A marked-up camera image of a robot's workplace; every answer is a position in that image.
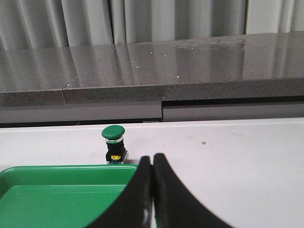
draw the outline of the white table surface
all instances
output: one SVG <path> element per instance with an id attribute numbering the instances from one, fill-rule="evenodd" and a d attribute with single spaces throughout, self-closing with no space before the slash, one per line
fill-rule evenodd
<path id="1" fill-rule="evenodd" d="M 2 128 L 0 171 L 104 164 L 106 126 Z M 131 161 L 164 153 L 194 196 L 232 226 L 304 227 L 304 118 L 122 126 Z"/>

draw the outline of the granite countertop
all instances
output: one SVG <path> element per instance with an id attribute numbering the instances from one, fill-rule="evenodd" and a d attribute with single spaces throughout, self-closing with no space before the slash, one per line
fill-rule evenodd
<path id="1" fill-rule="evenodd" d="M 304 95 L 304 31 L 0 51 L 0 107 Z"/>

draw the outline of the white curtain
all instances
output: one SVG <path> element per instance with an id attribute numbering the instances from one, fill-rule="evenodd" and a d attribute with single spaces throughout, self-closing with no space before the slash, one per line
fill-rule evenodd
<path id="1" fill-rule="evenodd" d="M 263 2 L 248 1 L 248 33 L 304 29 L 304 1 Z M 238 35 L 245 11 L 246 0 L 0 0 L 0 49 Z"/>

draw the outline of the yellow terminal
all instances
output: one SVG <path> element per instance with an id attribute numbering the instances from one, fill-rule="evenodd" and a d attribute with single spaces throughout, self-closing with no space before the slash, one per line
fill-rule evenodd
<path id="1" fill-rule="evenodd" d="M 120 157 L 119 155 L 112 155 L 111 158 L 112 158 L 113 161 L 117 161 L 117 160 L 119 160 L 121 157 Z"/>

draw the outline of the green tray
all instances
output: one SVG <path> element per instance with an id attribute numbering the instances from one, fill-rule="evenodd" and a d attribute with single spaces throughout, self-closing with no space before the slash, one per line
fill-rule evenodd
<path id="1" fill-rule="evenodd" d="M 82 228 L 116 200 L 137 165 L 20 166 L 0 172 L 1 228 Z"/>

